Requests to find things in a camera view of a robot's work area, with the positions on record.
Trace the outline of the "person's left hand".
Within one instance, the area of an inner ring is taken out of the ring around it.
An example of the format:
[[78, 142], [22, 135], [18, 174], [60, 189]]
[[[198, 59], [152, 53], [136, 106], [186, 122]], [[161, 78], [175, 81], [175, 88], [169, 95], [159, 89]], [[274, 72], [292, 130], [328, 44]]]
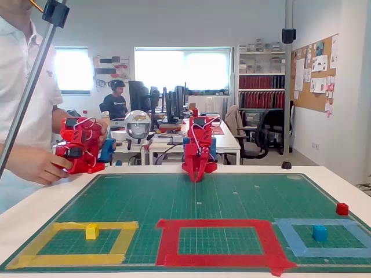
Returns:
[[107, 139], [109, 124], [102, 119], [96, 120], [96, 123], [98, 123], [101, 126], [101, 132], [99, 137], [99, 147], [101, 148], [105, 140]]

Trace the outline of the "person's right hand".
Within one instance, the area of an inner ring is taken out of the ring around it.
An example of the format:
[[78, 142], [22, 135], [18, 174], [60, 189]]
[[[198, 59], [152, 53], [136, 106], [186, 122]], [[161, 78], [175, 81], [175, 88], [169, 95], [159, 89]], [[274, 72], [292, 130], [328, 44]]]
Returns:
[[24, 147], [16, 166], [20, 167], [19, 176], [25, 180], [49, 185], [66, 178], [66, 170], [72, 168], [72, 163], [43, 149]]

